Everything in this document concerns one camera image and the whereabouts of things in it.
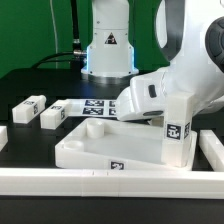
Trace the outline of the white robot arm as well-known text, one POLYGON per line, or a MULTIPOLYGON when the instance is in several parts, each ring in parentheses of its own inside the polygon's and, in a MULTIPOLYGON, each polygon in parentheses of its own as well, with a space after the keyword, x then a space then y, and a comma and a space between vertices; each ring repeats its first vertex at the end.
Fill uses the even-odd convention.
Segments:
POLYGON ((193 113, 224 105, 224 0, 162 0, 156 12, 156 38, 170 62, 141 75, 128 41, 128 0, 92 0, 93 39, 87 47, 85 78, 130 86, 116 100, 117 118, 162 116, 166 98, 194 95, 193 113))

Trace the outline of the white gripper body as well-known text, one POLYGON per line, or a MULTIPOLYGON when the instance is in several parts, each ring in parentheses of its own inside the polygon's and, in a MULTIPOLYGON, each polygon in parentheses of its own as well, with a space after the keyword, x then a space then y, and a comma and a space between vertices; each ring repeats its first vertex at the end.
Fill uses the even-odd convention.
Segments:
POLYGON ((116 116, 120 121, 151 119, 162 116, 165 111, 166 97, 175 87, 173 66, 133 77, 116 100, 116 116))

